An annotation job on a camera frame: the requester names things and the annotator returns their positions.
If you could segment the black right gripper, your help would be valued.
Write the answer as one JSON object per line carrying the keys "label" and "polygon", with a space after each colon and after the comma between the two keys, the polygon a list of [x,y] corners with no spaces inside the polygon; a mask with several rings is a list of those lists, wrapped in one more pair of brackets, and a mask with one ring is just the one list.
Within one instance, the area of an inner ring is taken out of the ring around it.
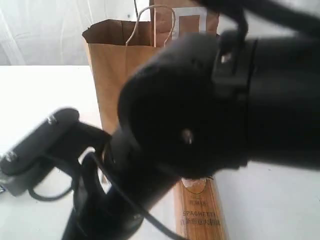
{"label": "black right gripper", "polygon": [[85,155],[73,193],[64,240],[127,240],[150,211],[150,165],[125,157],[116,165]]}

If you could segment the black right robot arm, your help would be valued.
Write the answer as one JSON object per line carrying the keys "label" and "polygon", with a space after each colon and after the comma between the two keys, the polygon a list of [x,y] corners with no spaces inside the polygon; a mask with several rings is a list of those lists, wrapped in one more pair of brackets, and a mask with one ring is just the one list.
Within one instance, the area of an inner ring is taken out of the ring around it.
{"label": "black right robot arm", "polygon": [[122,88],[77,169],[65,240],[126,240],[181,178],[249,161],[320,168],[320,20],[271,0],[202,0],[233,19],[174,40]]}

